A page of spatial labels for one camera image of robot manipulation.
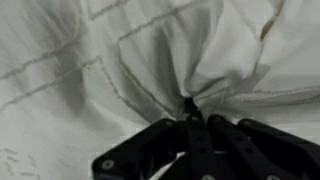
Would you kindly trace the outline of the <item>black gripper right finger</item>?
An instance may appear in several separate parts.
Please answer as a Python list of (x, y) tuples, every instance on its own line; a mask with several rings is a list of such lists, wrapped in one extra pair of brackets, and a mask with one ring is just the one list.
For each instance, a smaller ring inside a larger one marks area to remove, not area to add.
[(195, 108), (195, 116), (199, 119), (199, 120), (201, 120), (201, 121), (203, 121), (204, 119), (203, 119), (203, 115), (202, 115), (202, 113), (201, 113), (201, 110), (199, 109), (199, 107), (194, 103), (194, 108)]

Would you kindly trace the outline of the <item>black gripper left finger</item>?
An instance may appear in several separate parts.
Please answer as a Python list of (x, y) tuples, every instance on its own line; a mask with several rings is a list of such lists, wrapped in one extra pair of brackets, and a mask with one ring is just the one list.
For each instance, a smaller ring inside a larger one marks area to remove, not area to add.
[(188, 119), (194, 112), (194, 102), (192, 98), (186, 98), (184, 102), (183, 114)]

